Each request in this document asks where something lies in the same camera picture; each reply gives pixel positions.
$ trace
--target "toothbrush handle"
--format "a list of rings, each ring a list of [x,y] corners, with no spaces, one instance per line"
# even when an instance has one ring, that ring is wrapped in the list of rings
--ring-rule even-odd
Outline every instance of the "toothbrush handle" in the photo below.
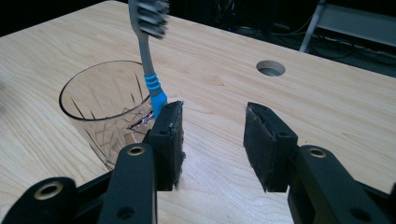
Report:
[[[143,71],[146,76],[151,76],[155,74],[154,67],[152,66],[151,55],[149,53],[149,36],[141,35],[138,37],[139,40],[139,49],[140,49],[140,58],[142,59]]]
[[[152,112],[156,119],[160,115],[163,106],[167,104],[168,98],[161,88],[161,83],[158,81],[157,74],[154,73],[154,75],[149,77],[145,75],[145,81],[151,99]]]
[[[147,35],[139,36],[140,57],[142,59],[143,71],[145,72],[146,86],[148,87],[149,96],[154,118],[158,118],[161,109],[167,104],[167,96],[161,88],[157,74],[154,72],[152,60],[149,53],[149,37]]]

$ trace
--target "wooden tabletop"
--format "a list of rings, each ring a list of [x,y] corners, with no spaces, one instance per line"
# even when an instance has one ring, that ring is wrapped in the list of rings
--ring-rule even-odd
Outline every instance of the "wooden tabletop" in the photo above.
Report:
[[[271,107],[299,145],[329,149],[357,180],[396,181],[396,79],[170,17],[150,39],[169,101],[184,101],[187,159],[178,191],[160,192],[160,223],[291,223],[287,195],[264,193],[243,148],[248,102]],[[0,218],[36,182],[78,185],[106,172],[58,105],[79,71],[140,62],[127,5],[104,2],[0,38]],[[280,77],[260,73],[282,63]]]

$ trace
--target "glass rim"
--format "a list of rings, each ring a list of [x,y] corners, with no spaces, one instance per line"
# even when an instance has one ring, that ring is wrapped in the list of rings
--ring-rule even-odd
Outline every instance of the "glass rim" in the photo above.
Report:
[[[69,118],[71,118],[71,119],[75,119],[75,120],[80,120],[80,121],[100,121],[100,120],[106,120],[106,119],[115,119],[115,118],[121,117],[121,116],[123,116],[123,115],[125,115],[125,114],[128,114],[128,113],[130,113],[131,111],[137,109],[138,107],[140,107],[141,105],[143,105],[143,104],[149,99],[149,95],[148,95],[139,105],[136,105],[136,106],[132,107],[131,109],[128,109],[128,110],[126,110],[126,111],[124,111],[124,112],[122,112],[122,113],[120,113],[120,114],[117,114],[117,115],[114,115],[114,116],[110,116],[110,117],[100,118],[100,119],[85,119],[85,118],[79,118],[79,117],[76,117],[76,116],[70,114],[70,113],[64,108],[64,105],[63,105],[63,103],[62,103],[62,98],[63,98],[63,95],[64,95],[64,91],[65,91],[65,89],[67,88],[67,86],[70,84],[70,82],[72,82],[75,78],[77,78],[78,76],[80,76],[82,73],[84,73],[84,72],[87,71],[88,69],[94,68],[94,67],[96,67],[96,66],[99,66],[99,65],[102,65],[102,64],[105,64],[105,63],[137,63],[137,64],[142,65],[142,63],[135,62],[135,61],[128,61],[128,60],[109,61],[109,62],[98,63],[98,64],[96,64],[96,65],[90,66],[90,67],[88,67],[88,68],[86,68],[86,69],[80,71],[80,72],[77,73],[76,75],[74,75],[72,78],[70,78],[70,79],[66,82],[66,84],[64,84],[64,87],[62,88],[61,93],[59,94],[59,106],[60,106],[60,108],[62,109],[62,111],[67,115],[67,117],[69,117]]]

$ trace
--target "black metal bracket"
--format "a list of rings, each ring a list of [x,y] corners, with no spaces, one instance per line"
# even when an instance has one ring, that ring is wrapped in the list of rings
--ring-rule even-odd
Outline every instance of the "black metal bracket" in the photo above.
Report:
[[[367,187],[322,147],[297,135],[270,108],[247,104],[244,147],[265,191],[286,192],[295,223],[395,223],[396,190]]]
[[[40,181],[14,203],[3,223],[157,223],[157,191],[177,186],[182,143],[178,101],[163,107],[143,143],[121,150],[113,171],[78,188],[68,177]]]

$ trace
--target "glass cup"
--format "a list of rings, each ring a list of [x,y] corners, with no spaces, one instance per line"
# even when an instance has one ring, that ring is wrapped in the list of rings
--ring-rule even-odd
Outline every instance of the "glass cup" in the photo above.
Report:
[[[66,83],[59,104],[110,170],[120,150],[142,142],[154,124],[141,63],[114,61],[92,66]]]

